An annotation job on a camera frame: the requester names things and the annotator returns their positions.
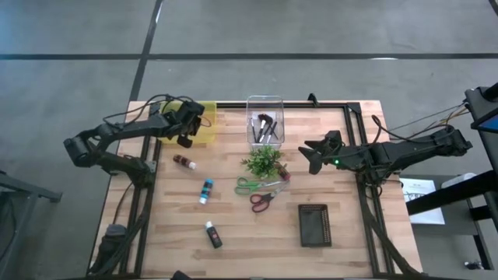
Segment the black tray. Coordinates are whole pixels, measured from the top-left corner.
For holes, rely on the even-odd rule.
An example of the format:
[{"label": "black tray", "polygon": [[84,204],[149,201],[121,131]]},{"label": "black tray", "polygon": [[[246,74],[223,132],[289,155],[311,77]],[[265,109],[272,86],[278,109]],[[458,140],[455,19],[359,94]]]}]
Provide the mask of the black tray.
[{"label": "black tray", "polygon": [[327,205],[298,205],[302,247],[331,247]]}]

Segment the green plant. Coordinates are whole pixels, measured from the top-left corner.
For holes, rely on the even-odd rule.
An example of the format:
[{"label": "green plant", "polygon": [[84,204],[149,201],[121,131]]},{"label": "green plant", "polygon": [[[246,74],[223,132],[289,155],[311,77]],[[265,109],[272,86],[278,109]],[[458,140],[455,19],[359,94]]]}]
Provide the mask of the green plant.
[{"label": "green plant", "polygon": [[255,149],[249,154],[250,159],[242,159],[242,164],[247,166],[247,170],[261,179],[275,177],[277,169],[275,164],[283,156],[283,152],[273,149],[269,145],[265,145],[259,149]]}]

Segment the wooden tabletop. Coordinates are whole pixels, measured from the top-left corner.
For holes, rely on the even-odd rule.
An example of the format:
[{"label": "wooden tabletop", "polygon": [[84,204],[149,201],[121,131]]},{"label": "wooden tabletop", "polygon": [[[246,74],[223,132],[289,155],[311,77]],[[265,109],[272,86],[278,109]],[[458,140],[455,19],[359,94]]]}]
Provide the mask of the wooden tabletop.
[{"label": "wooden tabletop", "polygon": [[[377,127],[370,116],[377,115],[385,125],[381,103],[359,102],[367,137],[373,141]],[[129,109],[143,104],[131,102]],[[282,162],[288,164],[292,178],[269,209],[259,214],[251,211],[248,196],[233,191],[237,176],[250,176],[240,165],[250,150],[246,142],[245,114],[245,109],[218,109],[217,135],[211,144],[198,144],[190,149],[163,145],[142,277],[166,278],[176,270],[199,278],[371,277],[354,174],[324,166],[318,175],[310,175],[308,161],[297,150],[305,140],[321,140],[329,130],[340,130],[343,141],[348,143],[342,110],[285,109],[286,142],[281,148],[285,153]],[[134,116],[136,113],[129,114],[127,120]],[[139,156],[142,141],[142,138],[121,141],[118,154]],[[383,132],[379,142],[385,141],[389,138]],[[174,163],[174,154],[195,161],[197,170]],[[208,203],[201,205],[198,199],[206,178],[214,180],[214,187]],[[125,175],[113,177],[110,182],[94,257],[129,182]],[[395,182],[383,188],[381,203],[389,238],[411,266],[421,271],[402,189]],[[117,221],[123,225],[128,219],[131,194],[129,191]],[[306,203],[328,206],[332,247],[300,246],[297,205]],[[207,221],[212,221],[222,239],[223,246],[219,249],[212,248],[205,232]],[[376,248],[381,260],[380,243],[376,242]],[[131,268],[135,263],[135,250],[133,247]]]}]

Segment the yellow container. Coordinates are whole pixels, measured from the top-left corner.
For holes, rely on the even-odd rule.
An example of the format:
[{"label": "yellow container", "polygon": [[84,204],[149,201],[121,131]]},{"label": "yellow container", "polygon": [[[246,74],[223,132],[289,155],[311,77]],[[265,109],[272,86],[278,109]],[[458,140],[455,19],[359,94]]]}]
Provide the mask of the yellow container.
[{"label": "yellow container", "polygon": [[[215,101],[196,101],[197,103],[201,104],[204,106],[204,114],[202,115],[202,126],[199,128],[197,131],[196,136],[189,136],[188,138],[191,139],[194,144],[206,144],[206,143],[213,143],[215,141],[215,135],[216,135],[216,102]],[[161,112],[163,112],[165,103],[161,103]],[[170,102],[166,108],[164,108],[165,111],[167,110],[178,110],[180,109],[181,102],[180,101],[173,101]],[[176,144],[177,143],[178,136],[173,137],[171,140],[168,138],[159,138],[159,140],[164,143],[164,144]]]}]

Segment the gray floor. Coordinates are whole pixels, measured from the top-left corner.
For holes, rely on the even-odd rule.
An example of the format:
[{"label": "gray floor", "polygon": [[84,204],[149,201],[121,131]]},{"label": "gray floor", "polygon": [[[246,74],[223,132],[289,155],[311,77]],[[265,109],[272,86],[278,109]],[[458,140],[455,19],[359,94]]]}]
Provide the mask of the gray floor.
[{"label": "gray floor", "polygon": [[[0,0],[0,54],[139,54],[154,0]],[[487,0],[169,0],[151,53],[498,52],[498,16]],[[0,169],[54,191],[37,206],[17,268],[19,277],[85,273],[108,176],[76,168],[62,141],[125,109],[139,61],[0,61]],[[496,82],[498,60],[150,61],[139,100],[157,93],[198,100],[276,94],[303,100],[381,100],[388,126],[459,104],[464,90]],[[490,168],[472,120],[460,128],[474,148],[431,159],[407,173],[479,173]],[[424,128],[418,123],[398,133]],[[493,226],[484,223],[495,260]],[[463,236],[416,236],[424,271],[471,279],[476,258]]]}]

